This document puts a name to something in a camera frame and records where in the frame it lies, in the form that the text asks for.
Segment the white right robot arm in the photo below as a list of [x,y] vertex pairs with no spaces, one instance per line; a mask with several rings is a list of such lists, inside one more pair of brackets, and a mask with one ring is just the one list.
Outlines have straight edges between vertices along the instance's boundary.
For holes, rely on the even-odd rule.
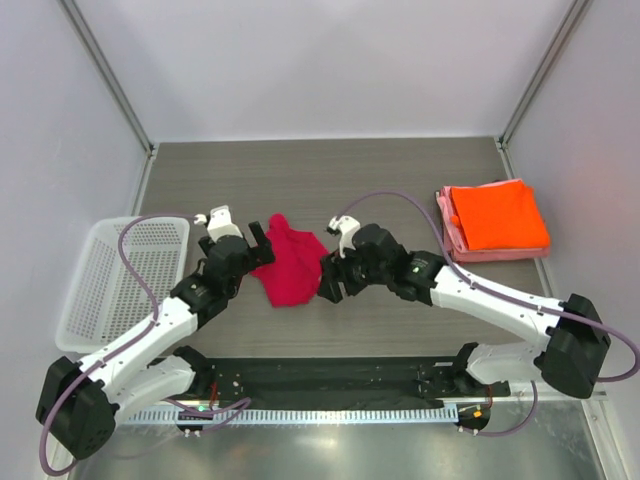
[[519,337],[519,342],[465,344],[450,372],[453,388],[473,395],[505,381],[543,381],[570,397],[589,398],[611,340],[599,330],[593,303],[527,294],[488,281],[428,251],[408,251],[377,224],[344,216],[327,228],[337,250],[321,261],[320,297],[338,303],[368,286],[386,287],[402,300],[455,310]]

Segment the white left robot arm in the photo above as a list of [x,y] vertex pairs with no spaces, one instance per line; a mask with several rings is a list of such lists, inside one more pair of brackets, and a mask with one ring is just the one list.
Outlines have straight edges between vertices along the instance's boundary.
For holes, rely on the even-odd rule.
[[42,444],[54,437],[73,459],[84,460],[147,405],[183,393],[200,399],[211,391],[213,375],[194,349],[180,347],[166,360],[154,360],[222,313],[244,276],[275,260],[259,223],[249,225],[250,244],[232,221],[211,222],[199,241],[204,256],[197,269],[163,301],[153,301],[148,317],[78,361],[62,356],[49,366],[35,414]]

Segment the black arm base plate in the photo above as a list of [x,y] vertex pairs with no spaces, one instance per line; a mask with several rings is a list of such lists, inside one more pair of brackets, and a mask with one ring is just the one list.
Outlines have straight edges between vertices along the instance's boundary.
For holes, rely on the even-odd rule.
[[447,356],[217,358],[211,361],[222,406],[249,398],[258,410],[437,409],[454,398],[511,394],[507,382],[483,386]]

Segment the magenta t shirt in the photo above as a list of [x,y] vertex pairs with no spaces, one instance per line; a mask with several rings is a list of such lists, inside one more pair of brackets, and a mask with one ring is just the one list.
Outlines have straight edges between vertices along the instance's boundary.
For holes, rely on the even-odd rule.
[[261,283],[274,308],[307,304],[319,289],[321,260],[327,249],[314,233],[293,229],[281,213],[270,217],[266,237],[275,261],[251,275]]

